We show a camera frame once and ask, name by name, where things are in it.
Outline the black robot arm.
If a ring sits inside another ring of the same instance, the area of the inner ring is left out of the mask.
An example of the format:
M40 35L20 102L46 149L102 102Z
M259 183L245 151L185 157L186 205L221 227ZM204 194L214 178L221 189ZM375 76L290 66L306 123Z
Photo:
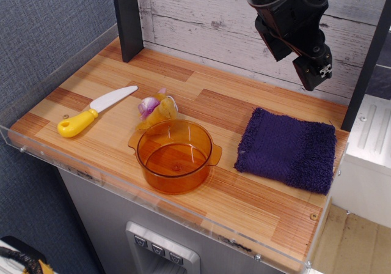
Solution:
M294 68L308 91L332 76L332 53L320 29L328 0L247 0L255 27L274 59L296 53Z

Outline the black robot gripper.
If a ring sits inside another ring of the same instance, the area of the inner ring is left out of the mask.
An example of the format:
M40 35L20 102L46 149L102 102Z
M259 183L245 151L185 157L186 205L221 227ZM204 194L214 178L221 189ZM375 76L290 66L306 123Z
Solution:
M328 0L247 1L257 11L255 28L274 59L299 55L293 65L305 90L313 91L332 77L332 54L320 29Z

